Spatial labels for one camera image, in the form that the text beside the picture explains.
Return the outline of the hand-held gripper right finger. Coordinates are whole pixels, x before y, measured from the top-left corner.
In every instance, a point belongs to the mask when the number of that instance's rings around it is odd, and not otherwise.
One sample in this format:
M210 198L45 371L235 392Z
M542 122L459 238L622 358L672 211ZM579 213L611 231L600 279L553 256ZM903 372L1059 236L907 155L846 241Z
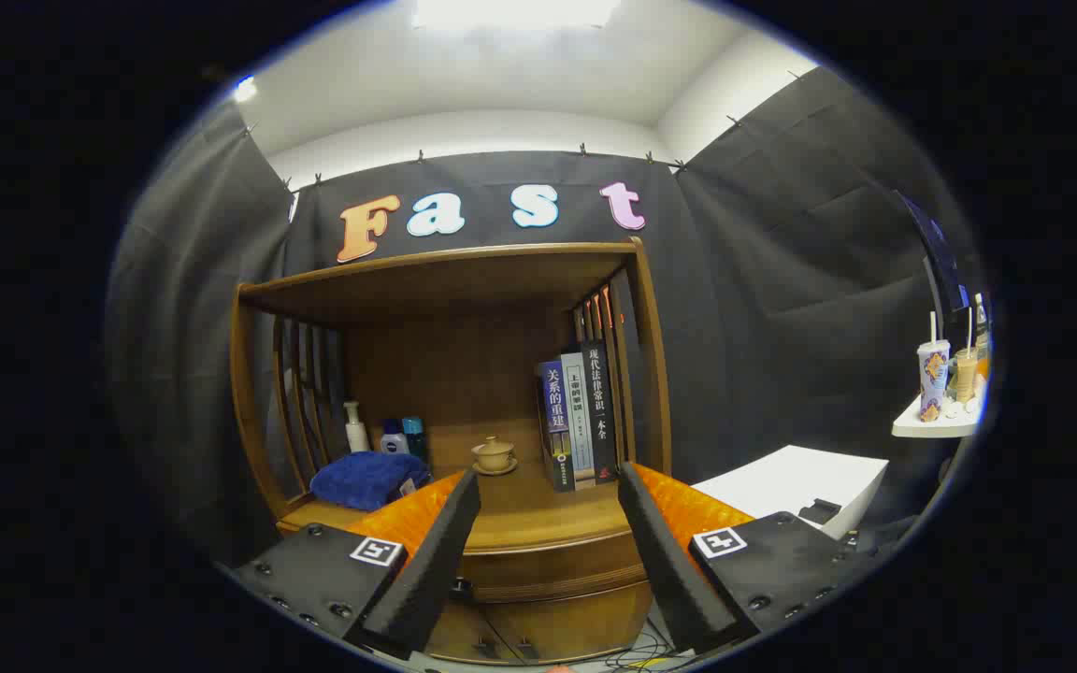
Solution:
M677 649L707 654L802 621L876 562L791 511L753 517L645 465L620 465L617 499Z

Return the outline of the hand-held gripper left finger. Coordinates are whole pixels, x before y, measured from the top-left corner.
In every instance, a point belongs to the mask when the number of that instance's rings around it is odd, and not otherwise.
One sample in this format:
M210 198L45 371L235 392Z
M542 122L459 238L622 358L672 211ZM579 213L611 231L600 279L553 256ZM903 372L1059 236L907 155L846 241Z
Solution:
M408 659L435 630L480 510L478 473L465 469L356 523L307 523L236 567L235 583L328 642Z

